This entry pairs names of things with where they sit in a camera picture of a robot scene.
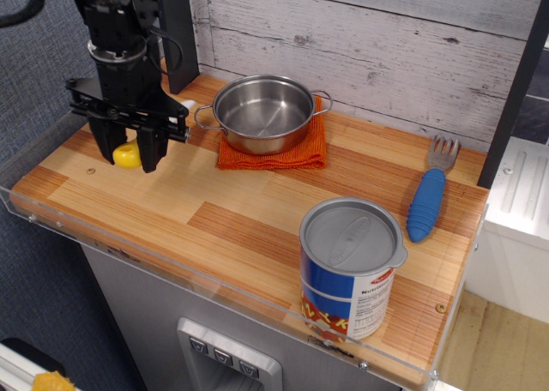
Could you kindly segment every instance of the stainless steel pot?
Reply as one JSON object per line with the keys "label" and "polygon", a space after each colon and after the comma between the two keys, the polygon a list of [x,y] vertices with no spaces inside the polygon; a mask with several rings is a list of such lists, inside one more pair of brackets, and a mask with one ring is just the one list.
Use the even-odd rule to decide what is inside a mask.
{"label": "stainless steel pot", "polygon": [[[315,112],[313,93],[323,93],[329,100],[328,108]],[[303,141],[311,118],[331,110],[333,104],[325,91],[309,91],[285,76],[253,75],[223,87],[212,105],[195,111],[195,121],[201,128],[222,130],[229,145],[238,151],[270,155]],[[207,108],[213,108],[219,127],[198,121],[198,112]]]}

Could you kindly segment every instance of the wood plank wall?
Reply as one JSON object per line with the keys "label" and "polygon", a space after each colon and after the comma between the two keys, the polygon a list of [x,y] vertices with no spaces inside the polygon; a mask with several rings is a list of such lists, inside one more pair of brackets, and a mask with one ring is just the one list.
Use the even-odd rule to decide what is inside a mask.
{"label": "wood plank wall", "polygon": [[272,73],[335,109],[487,151],[540,0],[191,0],[201,72]]}

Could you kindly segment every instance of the button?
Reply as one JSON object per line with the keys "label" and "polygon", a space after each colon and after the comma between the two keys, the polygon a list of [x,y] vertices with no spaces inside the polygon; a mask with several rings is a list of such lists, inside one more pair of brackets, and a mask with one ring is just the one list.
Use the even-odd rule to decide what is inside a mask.
{"label": "button", "polygon": [[240,360],[240,371],[252,378],[259,378],[259,370],[251,364]]}
{"label": "button", "polygon": [[208,346],[205,343],[192,337],[189,337],[189,341],[190,341],[190,347],[193,350],[200,352],[201,354],[208,354]]}
{"label": "button", "polygon": [[229,367],[232,366],[232,357],[231,357],[231,355],[229,355],[226,352],[223,352],[221,350],[218,350],[217,348],[214,348],[214,355],[215,355],[215,359],[218,360],[220,363],[222,363],[224,365],[228,365]]}

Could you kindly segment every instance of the tin can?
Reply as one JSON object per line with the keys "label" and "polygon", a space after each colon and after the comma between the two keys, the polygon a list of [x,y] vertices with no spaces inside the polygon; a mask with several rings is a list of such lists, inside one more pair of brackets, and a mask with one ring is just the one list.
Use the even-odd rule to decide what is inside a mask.
{"label": "tin can", "polygon": [[323,337],[360,340],[382,324],[395,268],[407,259],[402,231],[385,208],[341,197],[316,205],[303,218],[301,310]]}

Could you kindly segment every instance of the fork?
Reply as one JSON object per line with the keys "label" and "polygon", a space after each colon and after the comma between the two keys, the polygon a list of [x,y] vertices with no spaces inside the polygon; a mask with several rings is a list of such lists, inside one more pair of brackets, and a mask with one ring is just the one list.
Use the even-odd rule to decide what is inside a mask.
{"label": "fork", "polygon": [[408,210],[406,229],[413,243],[423,241],[437,222],[446,184],[444,172],[454,166],[459,147],[457,139],[436,135],[432,140],[427,155],[430,169],[421,178]]}

